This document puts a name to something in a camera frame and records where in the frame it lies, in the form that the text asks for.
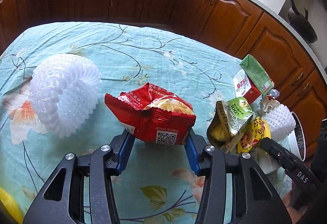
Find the green yellow snack pouch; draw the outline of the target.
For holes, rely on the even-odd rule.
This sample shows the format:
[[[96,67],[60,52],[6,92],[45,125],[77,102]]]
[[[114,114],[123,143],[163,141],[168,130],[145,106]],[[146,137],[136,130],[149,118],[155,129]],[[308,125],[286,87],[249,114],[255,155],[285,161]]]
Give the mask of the green yellow snack pouch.
[[[244,97],[217,101],[215,115],[207,129],[209,142],[229,154],[243,137],[254,112]]]

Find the white foam net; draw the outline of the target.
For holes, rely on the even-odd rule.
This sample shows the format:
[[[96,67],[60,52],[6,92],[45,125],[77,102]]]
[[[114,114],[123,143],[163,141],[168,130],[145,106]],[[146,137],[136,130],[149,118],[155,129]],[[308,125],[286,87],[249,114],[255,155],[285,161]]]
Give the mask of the white foam net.
[[[95,63],[76,54],[56,54],[32,73],[29,100],[48,132],[70,137],[99,103],[101,73]]]
[[[291,111],[283,104],[269,110],[262,118],[268,124],[271,138],[275,141],[283,140],[296,126],[296,121]]]

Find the white trash bin black liner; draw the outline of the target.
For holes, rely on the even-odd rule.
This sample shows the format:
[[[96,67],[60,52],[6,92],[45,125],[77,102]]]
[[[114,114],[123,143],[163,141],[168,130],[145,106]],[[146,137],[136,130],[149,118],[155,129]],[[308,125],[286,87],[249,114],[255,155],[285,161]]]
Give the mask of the white trash bin black liner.
[[[305,161],[307,150],[303,128],[296,113],[292,112],[291,114],[295,120],[295,128],[288,135],[290,151],[300,160]]]

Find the crumpled white tissue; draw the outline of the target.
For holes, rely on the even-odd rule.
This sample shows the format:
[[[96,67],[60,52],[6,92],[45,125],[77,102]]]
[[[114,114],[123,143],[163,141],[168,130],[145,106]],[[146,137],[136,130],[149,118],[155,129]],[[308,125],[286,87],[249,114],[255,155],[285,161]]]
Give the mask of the crumpled white tissue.
[[[269,98],[268,96],[263,97],[259,102],[259,115],[263,116],[266,113],[269,113],[271,110],[275,109],[280,105],[280,102]]]

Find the yellow foam net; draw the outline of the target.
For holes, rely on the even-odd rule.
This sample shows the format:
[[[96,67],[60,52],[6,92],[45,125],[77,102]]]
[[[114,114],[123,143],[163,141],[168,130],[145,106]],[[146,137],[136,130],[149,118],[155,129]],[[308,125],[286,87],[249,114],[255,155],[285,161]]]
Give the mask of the yellow foam net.
[[[22,224],[23,215],[13,196],[11,196],[3,188],[0,187],[0,198],[1,198],[1,203],[3,203],[4,207],[6,208],[8,213],[13,217],[13,219],[17,221],[19,224]]]

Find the green drink carton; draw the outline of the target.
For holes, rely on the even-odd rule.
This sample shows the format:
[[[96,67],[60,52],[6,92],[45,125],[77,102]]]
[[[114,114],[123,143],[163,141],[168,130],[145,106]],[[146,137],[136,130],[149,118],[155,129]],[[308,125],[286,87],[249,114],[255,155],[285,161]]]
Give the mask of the green drink carton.
[[[250,54],[245,56],[240,66],[263,96],[269,94],[274,88],[273,80],[254,56]]]

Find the red snack bag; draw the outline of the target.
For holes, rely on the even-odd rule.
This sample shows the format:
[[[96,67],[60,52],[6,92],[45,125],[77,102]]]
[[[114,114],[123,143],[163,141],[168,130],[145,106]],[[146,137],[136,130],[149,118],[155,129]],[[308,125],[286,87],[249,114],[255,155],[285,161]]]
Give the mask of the red snack bag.
[[[184,144],[196,115],[192,105],[152,83],[114,97],[105,104],[134,137],[165,145]]]

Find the red drink carton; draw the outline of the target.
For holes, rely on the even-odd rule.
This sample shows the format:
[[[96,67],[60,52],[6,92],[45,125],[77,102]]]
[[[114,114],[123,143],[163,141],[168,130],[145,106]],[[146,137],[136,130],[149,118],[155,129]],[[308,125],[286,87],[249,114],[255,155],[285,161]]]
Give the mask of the red drink carton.
[[[243,97],[249,104],[252,104],[261,93],[249,79],[243,69],[237,72],[233,78],[236,97]]]

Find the white sponge block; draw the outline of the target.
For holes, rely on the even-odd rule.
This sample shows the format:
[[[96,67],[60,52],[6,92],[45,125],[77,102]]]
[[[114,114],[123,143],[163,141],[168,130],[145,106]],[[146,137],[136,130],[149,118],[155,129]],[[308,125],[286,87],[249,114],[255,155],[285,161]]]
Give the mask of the white sponge block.
[[[275,159],[259,148],[255,148],[251,152],[251,155],[253,155],[264,174],[270,174],[280,168],[280,165]]]

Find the small red silver wrapper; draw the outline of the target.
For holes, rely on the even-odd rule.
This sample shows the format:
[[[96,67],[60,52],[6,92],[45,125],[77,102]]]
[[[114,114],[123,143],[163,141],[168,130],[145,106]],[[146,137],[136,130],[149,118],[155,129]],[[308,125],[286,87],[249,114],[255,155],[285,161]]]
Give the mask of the small red silver wrapper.
[[[269,99],[276,99],[276,98],[278,98],[279,97],[279,95],[280,95],[280,92],[278,91],[278,90],[276,90],[276,89],[271,89],[268,93],[267,93],[267,97],[269,98]]]

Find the yellow snack bag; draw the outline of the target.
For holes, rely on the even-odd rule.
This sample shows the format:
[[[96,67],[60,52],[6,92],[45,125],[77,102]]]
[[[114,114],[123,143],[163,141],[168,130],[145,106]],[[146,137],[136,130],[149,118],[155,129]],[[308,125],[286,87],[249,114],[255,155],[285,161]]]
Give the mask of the yellow snack bag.
[[[266,120],[256,117],[247,126],[247,129],[237,144],[237,152],[248,153],[255,148],[263,138],[271,138],[270,128]]]

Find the black wok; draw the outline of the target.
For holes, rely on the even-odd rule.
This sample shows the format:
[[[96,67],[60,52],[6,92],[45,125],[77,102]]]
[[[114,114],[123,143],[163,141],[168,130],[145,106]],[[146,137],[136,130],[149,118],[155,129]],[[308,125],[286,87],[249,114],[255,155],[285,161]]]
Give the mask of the black wok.
[[[291,6],[288,9],[289,24],[307,43],[315,43],[318,40],[318,36],[309,23],[308,10],[305,8],[305,15],[302,15],[298,11],[294,0],[290,0],[290,3]]]

